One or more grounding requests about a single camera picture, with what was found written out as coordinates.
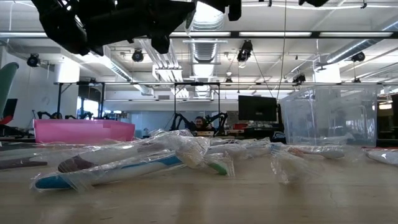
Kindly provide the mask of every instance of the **man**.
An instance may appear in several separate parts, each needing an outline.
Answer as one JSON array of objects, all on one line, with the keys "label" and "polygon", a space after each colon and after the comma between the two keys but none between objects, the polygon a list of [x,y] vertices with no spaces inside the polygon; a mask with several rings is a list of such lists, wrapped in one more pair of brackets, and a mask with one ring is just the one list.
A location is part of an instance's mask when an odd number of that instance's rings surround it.
[{"label": "man", "polygon": [[216,129],[211,124],[204,127],[205,124],[206,120],[202,116],[197,116],[195,118],[196,131],[216,131]]}]

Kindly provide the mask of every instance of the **computer monitor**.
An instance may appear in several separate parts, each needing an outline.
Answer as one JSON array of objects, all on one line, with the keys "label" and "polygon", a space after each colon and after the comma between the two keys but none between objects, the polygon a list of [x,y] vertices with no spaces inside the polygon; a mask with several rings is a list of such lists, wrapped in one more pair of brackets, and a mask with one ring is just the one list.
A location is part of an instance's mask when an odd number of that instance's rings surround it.
[{"label": "computer monitor", "polygon": [[238,96],[239,120],[277,121],[275,98],[261,96]]}]

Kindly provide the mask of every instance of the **clear plastic bin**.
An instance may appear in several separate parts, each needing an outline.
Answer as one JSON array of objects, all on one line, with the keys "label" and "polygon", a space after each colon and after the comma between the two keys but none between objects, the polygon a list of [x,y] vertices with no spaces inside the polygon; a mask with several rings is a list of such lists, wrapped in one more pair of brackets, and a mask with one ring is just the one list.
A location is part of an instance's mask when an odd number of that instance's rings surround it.
[{"label": "clear plastic bin", "polygon": [[98,144],[132,141],[135,125],[113,120],[36,119],[34,129],[38,143]]},{"label": "clear plastic bin", "polygon": [[289,144],[376,146],[377,85],[313,86],[280,101]]}]

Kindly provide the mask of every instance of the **pink plastic bin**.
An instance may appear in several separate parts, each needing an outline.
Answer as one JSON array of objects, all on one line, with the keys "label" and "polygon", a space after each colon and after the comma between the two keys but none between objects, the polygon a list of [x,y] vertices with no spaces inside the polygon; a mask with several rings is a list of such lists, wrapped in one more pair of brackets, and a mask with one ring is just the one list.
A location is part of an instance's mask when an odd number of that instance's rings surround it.
[{"label": "pink plastic bin", "polygon": [[107,139],[132,141],[136,126],[113,120],[36,119],[37,143],[98,144]]}]

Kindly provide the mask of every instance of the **table surface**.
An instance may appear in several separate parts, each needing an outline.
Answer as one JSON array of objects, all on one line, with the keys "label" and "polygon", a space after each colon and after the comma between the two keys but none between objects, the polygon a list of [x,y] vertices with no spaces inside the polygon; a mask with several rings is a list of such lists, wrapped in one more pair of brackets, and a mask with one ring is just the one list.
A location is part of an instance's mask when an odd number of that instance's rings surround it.
[{"label": "table surface", "polygon": [[31,191],[27,180],[44,168],[3,170],[0,223],[397,223],[398,168],[321,163],[320,176],[299,185],[278,184],[262,157],[235,162],[236,177],[185,167],[84,194]]}]

